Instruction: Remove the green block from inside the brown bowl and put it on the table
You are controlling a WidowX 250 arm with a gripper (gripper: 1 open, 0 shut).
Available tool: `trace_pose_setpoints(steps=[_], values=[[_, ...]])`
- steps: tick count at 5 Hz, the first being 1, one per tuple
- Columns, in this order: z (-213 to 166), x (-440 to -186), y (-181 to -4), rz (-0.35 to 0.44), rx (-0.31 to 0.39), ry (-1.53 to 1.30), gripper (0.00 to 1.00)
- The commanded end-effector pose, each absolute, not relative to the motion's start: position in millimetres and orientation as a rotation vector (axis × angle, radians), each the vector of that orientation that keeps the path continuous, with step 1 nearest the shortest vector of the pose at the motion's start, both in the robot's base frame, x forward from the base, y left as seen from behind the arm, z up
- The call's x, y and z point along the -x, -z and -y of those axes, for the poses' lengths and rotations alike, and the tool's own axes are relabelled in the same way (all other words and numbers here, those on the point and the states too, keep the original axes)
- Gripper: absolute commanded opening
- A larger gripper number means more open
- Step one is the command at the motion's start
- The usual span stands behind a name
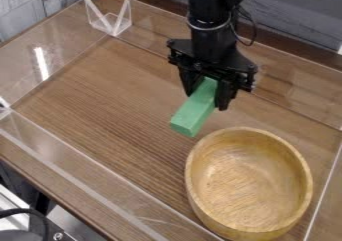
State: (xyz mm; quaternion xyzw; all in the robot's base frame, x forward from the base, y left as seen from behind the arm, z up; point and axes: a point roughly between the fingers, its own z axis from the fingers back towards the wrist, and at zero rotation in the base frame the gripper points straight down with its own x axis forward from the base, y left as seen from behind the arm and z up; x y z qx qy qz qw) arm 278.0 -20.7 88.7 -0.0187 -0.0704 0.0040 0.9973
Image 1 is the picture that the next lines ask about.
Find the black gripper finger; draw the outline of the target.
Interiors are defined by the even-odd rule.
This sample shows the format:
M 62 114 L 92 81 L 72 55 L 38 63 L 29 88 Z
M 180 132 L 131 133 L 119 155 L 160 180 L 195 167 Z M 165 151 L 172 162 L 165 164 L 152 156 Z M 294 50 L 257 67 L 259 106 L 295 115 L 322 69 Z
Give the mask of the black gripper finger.
M 231 100 L 236 97 L 236 84 L 231 80 L 220 80 L 215 91 L 215 107 L 219 111 L 228 109 Z
M 185 95 L 189 96 L 203 82 L 203 75 L 189 69 L 179 69 L 179 77 Z

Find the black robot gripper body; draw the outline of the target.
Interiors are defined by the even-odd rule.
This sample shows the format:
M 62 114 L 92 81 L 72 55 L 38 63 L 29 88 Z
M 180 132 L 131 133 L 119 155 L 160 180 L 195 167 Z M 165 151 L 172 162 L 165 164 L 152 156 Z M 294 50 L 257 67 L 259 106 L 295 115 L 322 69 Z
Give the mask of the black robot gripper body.
M 191 29 L 189 39 L 169 39 L 168 62 L 213 80 L 231 80 L 236 88 L 252 90 L 257 67 L 239 52 L 231 25 L 216 30 Z

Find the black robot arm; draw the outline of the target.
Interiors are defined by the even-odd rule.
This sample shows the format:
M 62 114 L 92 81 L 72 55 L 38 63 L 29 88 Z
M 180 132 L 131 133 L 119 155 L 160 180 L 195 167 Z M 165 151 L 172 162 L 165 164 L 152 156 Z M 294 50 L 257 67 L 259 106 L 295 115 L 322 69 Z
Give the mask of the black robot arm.
M 188 0 L 188 39 L 169 39 L 168 62 L 191 96 L 205 78 L 216 81 L 213 105 L 224 111 L 237 91 L 252 91 L 257 67 L 237 49 L 239 16 L 251 19 L 244 0 Z

